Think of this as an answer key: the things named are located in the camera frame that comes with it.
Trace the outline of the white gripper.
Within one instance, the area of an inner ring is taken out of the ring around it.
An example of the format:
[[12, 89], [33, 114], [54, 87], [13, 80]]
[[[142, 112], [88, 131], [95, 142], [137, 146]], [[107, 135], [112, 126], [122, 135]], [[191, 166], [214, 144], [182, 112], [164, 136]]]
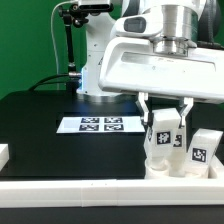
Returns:
[[99, 76], [104, 91], [138, 93], [136, 105], [144, 126], [151, 126], [151, 98], [179, 101], [180, 127], [194, 99], [208, 103], [224, 102], [224, 51], [192, 48], [186, 57], [153, 52], [144, 39], [117, 37], [106, 47]]

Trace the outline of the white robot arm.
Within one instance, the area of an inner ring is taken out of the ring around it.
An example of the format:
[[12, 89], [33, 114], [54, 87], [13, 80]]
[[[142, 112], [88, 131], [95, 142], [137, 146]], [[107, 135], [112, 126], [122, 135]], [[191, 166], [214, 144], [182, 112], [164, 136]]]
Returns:
[[99, 99], [136, 93], [149, 121], [150, 97], [179, 99], [185, 118], [196, 101], [224, 102], [224, 47], [205, 39], [216, 0], [78, 0], [87, 14], [87, 63], [81, 91]]

